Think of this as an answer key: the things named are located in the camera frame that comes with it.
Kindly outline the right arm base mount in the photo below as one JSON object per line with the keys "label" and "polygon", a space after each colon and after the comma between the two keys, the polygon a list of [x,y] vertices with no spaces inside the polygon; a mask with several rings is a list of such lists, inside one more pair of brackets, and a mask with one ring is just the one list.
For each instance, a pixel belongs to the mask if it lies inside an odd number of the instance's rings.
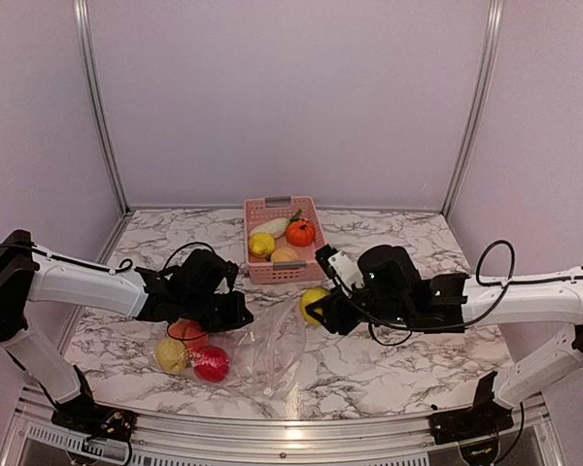
{"label": "right arm base mount", "polygon": [[495,399],[493,371],[477,384],[472,404],[467,408],[435,412],[429,416],[429,430],[437,445],[496,435],[514,426],[512,408]]}

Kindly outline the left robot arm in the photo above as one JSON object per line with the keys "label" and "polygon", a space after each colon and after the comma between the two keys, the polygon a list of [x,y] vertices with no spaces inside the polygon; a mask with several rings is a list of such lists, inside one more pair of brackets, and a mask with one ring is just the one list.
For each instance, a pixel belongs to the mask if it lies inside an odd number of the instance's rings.
{"label": "left robot arm", "polygon": [[237,264],[202,242],[186,246],[180,265],[160,270],[128,259],[112,268],[59,254],[35,244],[29,232],[13,231],[0,243],[0,347],[84,432],[103,423],[85,376],[67,363],[46,335],[24,315],[29,302],[55,302],[108,311],[145,322],[197,322],[209,333],[253,322],[245,296],[236,290]]}

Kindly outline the peach fake fruit with leaf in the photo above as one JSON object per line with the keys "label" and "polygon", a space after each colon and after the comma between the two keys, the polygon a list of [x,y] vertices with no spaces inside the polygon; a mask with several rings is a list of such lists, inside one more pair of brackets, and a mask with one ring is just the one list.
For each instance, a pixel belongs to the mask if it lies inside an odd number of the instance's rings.
{"label": "peach fake fruit with leaf", "polygon": [[277,248],[269,256],[269,261],[272,263],[295,262],[298,259],[297,251],[290,247]]}

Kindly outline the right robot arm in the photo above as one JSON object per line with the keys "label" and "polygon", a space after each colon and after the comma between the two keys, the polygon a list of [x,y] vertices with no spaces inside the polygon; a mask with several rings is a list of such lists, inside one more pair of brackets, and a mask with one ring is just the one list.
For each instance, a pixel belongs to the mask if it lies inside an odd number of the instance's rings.
{"label": "right robot arm", "polygon": [[316,258],[334,287],[304,309],[332,334],[345,336],[361,323],[424,334],[509,323],[562,325],[539,349],[477,384],[472,406],[462,415],[472,435],[495,424],[499,409],[510,411],[583,367],[583,265],[537,276],[453,273],[424,280],[403,247],[377,246],[352,261],[324,246]]}

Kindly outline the yellow fake lemon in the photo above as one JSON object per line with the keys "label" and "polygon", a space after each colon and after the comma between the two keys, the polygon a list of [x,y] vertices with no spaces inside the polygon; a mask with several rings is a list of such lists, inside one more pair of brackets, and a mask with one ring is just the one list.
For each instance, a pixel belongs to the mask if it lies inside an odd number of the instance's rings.
{"label": "yellow fake lemon", "polygon": [[257,258],[266,258],[276,249],[276,239],[267,233],[258,232],[249,239],[249,253]]}

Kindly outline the clear zip top bag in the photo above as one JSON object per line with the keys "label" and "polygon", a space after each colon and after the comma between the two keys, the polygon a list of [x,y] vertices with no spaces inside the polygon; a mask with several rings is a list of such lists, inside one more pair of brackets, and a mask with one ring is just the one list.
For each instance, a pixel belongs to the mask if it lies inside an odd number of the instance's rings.
{"label": "clear zip top bag", "polygon": [[[151,343],[152,366],[161,373],[165,372],[156,362],[155,348],[162,338],[170,337],[167,330],[168,327]],[[305,322],[293,302],[265,308],[252,323],[241,329],[207,334],[209,346],[219,347],[229,356],[229,372],[222,382],[210,383],[197,377],[192,369],[195,351],[189,350],[186,371],[165,374],[193,383],[221,386],[233,394],[246,397],[283,398],[292,389],[306,348]],[[271,396],[263,394],[267,387],[273,389]]]}

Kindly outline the orange fake pumpkin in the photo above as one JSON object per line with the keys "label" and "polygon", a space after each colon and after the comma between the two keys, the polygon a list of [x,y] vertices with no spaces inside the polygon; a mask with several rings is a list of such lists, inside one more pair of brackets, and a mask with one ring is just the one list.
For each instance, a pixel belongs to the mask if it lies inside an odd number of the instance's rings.
{"label": "orange fake pumpkin", "polygon": [[315,239],[315,228],[311,222],[305,219],[290,223],[286,231],[287,241],[296,247],[309,247]]}

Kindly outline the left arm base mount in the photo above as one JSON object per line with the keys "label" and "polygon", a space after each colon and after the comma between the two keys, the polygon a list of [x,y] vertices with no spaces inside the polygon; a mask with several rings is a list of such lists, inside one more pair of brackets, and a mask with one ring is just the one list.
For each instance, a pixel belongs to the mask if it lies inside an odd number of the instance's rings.
{"label": "left arm base mount", "polygon": [[137,415],[127,409],[98,404],[84,373],[73,366],[80,383],[78,396],[65,403],[52,400],[44,391],[53,406],[51,422],[83,434],[89,440],[111,439],[128,442],[131,439]]}

